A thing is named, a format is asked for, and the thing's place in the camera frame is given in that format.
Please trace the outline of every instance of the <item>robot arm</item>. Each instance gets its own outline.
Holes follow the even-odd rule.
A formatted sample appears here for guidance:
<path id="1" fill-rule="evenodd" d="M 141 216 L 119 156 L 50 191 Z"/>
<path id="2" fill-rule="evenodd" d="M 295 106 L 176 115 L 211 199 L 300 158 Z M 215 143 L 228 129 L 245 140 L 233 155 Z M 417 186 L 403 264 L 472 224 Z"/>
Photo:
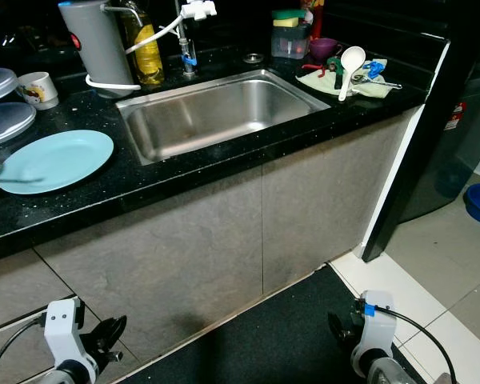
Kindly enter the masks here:
<path id="1" fill-rule="evenodd" d="M 89 334 L 79 334 L 85 306 L 78 298 L 57 300 L 48 305 L 45 340 L 55 359 L 55 369 L 41 384 L 95 384 L 109 362 L 121 360 L 112 352 L 126 326 L 126 316 L 100 322 Z"/>
<path id="2" fill-rule="evenodd" d="M 376 290 L 363 292 L 361 299 L 356 301 L 355 314 L 352 314 L 354 324 L 362 326 L 360 339 L 354 332 L 343 330 L 336 315 L 329 316 L 331 330 L 341 343 L 352 346 L 358 342 L 350 356 L 350 364 L 355 373 L 366 378 L 368 384 L 416 384 L 402 366 L 393 360 L 391 344 L 396 330 L 396 318 L 376 311 L 368 302 L 388 309 L 394 308 L 389 293 Z"/>

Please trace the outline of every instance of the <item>white ladle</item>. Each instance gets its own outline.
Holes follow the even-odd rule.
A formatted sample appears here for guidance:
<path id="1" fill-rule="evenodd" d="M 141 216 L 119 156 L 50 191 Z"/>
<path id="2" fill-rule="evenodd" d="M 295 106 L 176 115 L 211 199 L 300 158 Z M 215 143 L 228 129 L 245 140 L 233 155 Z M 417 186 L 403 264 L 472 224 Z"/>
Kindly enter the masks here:
<path id="1" fill-rule="evenodd" d="M 366 54 L 365 50 L 360 46 L 352 46 L 345 50 L 342 54 L 342 66 L 345 70 L 343 73 L 342 89 L 339 91 L 338 100 L 344 101 L 346 98 L 346 92 L 349 89 L 350 78 L 356 70 L 365 62 Z"/>

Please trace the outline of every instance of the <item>white cup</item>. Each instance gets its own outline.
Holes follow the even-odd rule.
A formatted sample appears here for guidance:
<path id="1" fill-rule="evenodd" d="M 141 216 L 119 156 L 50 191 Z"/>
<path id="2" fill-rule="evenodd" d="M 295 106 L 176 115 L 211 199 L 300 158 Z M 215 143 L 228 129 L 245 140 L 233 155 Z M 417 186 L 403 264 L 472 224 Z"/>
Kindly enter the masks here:
<path id="1" fill-rule="evenodd" d="M 48 72 L 24 74 L 18 81 L 18 92 L 36 110 L 48 110 L 58 104 L 58 93 Z"/>

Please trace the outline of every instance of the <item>black floor mat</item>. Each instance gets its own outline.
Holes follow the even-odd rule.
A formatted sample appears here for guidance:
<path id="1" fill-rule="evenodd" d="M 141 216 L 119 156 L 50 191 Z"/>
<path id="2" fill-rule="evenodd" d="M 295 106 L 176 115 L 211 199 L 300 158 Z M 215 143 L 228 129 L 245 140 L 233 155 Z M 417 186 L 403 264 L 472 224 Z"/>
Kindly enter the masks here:
<path id="1" fill-rule="evenodd" d="M 330 266 L 125 379 L 128 384 L 364 383 L 329 330 L 350 321 L 354 296 Z M 404 357 L 394 357 L 419 384 Z"/>

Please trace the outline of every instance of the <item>white tube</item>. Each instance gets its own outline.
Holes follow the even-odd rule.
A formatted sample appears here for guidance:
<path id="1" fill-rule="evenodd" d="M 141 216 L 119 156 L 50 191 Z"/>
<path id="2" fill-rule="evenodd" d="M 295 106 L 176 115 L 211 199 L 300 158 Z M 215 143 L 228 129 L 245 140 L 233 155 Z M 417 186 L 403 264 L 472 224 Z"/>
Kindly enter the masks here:
<path id="1" fill-rule="evenodd" d="M 89 74 L 86 76 L 86 83 L 94 88 L 103 88 L 105 90 L 140 90 L 141 86 L 137 84 L 103 84 L 102 82 L 93 82 Z"/>
<path id="2" fill-rule="evenodd" d="M 134 46 L 131 46 L 128 48 L 125 52 L 126 54 L 131 54 L 135 50 L 138 50 L 141 46 L 145 46 L 146 44 L 149 44 L 150 42 L 153 42 L 154 40 L 159 39 L 160 37 L 164 36 L 165 34 L 168 34 L 169 32 L 172 31 L 173 28 L 175 28 L 180 22 L 182 22 L 183 16 L 179 15 L 171 24 L 166 26 L 163 30 L 157 32 L 153 36 L 148 37 L 145 40 L 142 40 L 141 42 L 138 42 Z"/>
<path id="3" fill-rule="evenodd" d="M 158 26 L 158 28 L 160 30 L 164 30 L 165 27 L 164 26 Z M 178 30 L 178 27 L 174 28 L 173 30 L 170 30 L 169 31 L 171 34 L 175 35 L 177 38 L 179 38 L 179 30 Z"/>

